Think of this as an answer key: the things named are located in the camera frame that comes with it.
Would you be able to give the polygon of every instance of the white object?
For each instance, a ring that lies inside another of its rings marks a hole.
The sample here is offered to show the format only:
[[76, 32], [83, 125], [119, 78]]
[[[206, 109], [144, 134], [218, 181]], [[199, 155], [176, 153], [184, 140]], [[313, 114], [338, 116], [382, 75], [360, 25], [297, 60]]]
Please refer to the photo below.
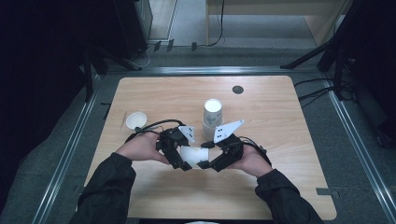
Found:
[[204, 131], [204, 139], [206, 141], [213, 141], [213, 137], [215, 136], [216, 127], [214, 127], [214, 128], [209, 127], [205, 124], [204, 120], [202, 120], [202, 130]]
[[221, 142], [222, 140], [228, 138], [233, 132], [235, 132], [245, 121], [240, 119], [238, 121], [221, 125], [216, 128], [215, 135], [213, 137], [213, 142]]
[[148, 117], [144, 113], [138, 111], [128, 116], [126, 119], [126, 126], [132, 130], [134, 130], [136, 127], [143, 128], [147, 121]]
[[192, 168], [199, 168], [197, 165], [200, 161], [209, 161], [209, 149], [206, 147], [185, 147], [180, 149], [180, 157], [186, 161]]
[[222, 104], [220, 100], [210, 99], [205, 102], [204, 123], [211, 128], [221, 125]]
[[184, 136], [186, 136], [187, 139], [189, 139], [190, 142], [195, 142], [194, 141], [194, 127], [192, 126], [179, 126], [178, 129], [183, 133]]

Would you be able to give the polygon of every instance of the forearm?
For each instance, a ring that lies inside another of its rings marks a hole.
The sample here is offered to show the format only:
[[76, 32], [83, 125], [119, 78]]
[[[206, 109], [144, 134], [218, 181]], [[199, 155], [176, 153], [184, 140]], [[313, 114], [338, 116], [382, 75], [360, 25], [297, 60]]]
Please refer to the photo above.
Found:
[[271, 209], [275, 223], [323, 223], [299, 190], [278, 170], [257, 179], [256, 194]]
[[131, 164], [117, 153], [99, 164], [70, 223], [125, 223], [136, 177]]

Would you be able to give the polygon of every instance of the white bowl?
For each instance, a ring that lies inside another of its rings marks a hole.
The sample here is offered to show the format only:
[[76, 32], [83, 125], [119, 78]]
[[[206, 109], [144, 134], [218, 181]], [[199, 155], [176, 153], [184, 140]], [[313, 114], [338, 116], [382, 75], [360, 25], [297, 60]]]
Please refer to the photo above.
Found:
[[134, 112], [126, 119], [126, 126], [132, 130], [137, 128], [143, 128], [148, 121], [148, 117], [142, 112]]

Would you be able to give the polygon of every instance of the stack of cups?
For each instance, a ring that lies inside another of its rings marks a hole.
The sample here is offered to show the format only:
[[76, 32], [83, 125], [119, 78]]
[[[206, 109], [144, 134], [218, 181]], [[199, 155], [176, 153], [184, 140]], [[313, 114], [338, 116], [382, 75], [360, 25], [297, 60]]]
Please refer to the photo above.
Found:
[[210, 99], [205, 102], [202, 126], [206, 141], [213, 141], [216, 127], [222, 125], [222, 104], [220, 100]]

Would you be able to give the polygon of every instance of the desk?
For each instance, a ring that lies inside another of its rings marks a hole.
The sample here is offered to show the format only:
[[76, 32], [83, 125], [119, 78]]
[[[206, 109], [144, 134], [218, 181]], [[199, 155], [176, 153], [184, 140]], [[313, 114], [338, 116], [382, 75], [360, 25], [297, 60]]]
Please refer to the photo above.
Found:
[[[209, 44], [209, 15], [221, 15], [221, 0], [206, 0], [206, 44]], [[325, 42], [351, 0], [226, 0], [224, 15], [303, 15], [315, 42]]]
[[[242, 94], [233, 87], [244, 88]], [[120, 81], [86, 183], [98, 164], [131, 134], [127, 116], [142, 111], [148, 124], [179, 119], [195, 127], [195, 143], [205, 142], [202, 116], [207, 99], [223, 103], [224, 123], [244, 119], [235, 132], [268, 150], [273, 167], [286, 175], [323, 219], [334, 219], [327, 188], [291, 79], [273, 77], [127, 77]], [[169, 124], [164, 128], [175, 127]], [[220, 154], [210, 149], [209, 159]], [[137, 177], [129, 217], [199, 219], [271, 219], [269, 208], [255, 193], [256, 178], [237, 170], [174, 170], [156, 161], [134, 161]]]

